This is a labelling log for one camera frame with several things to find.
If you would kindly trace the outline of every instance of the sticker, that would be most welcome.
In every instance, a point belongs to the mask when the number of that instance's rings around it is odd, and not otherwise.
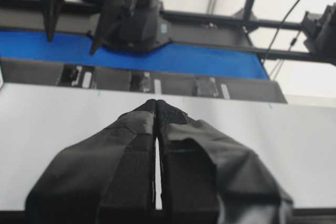
[[[83,78],[83,83],[82,83],[82,88],[88,89],[90,87],[91,78],[92,78],[92,73],[91,72],[85,72],[84,78]]]
[[[82,69],[83,69],[83,67],[82,67],[82,66],[77,66],[76,69],[78,70],[78,74],[77,74],[77,78],[76,78],[76,80],[73,81],[73,82],[71,83],[71,85],[72,85],[73,87],[74,87],[74,86],[78,86],[78,84],[79,84],[80,74],[82,73]]]
[[[230,93],[227,85],[221,84],[220,87],[222,88],[224,99],[230,100]]]
[[[165,24],[165,23],[161,24],[161,33],[162,34],[168,33],[168,25],[167,24]]]
[[[154,80],[154,91],[155,94],[162,94],[161,80],[158,79]]]

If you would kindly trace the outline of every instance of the black metal frame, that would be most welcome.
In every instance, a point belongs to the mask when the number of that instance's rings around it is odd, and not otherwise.
[[[0,211],[0,220],[3,223],[24,224],[26,223],[24,211]],[[294,209],[291,224],[325,224],[334,223],[336,209]],[[153,223],[169,223],[164,218],[162,210],[153,212]]]
[[[252,45],[248,31],[259,27],[278,28],[280,21],[253,19],[255,0],[246,0],[242,18],[219,15],[192,14],[162,10],[161,16],[171,27],[169,41],[204,47],[224,48],[251,52],[262,59],[266,49]],[[84,3],[67,3],[57,27],[61,33],[87,35],[96,23],[91,17],[100,9]],[[23,22],[27,15],[30,22]],[[44,31],[38,0],[0,0],[0,29]],[[285,22],[282,29],[301,30],[300,23]],[[320,57],[306,52],[271,50],[268,59],[324,62],[336,65],[333,58]]]

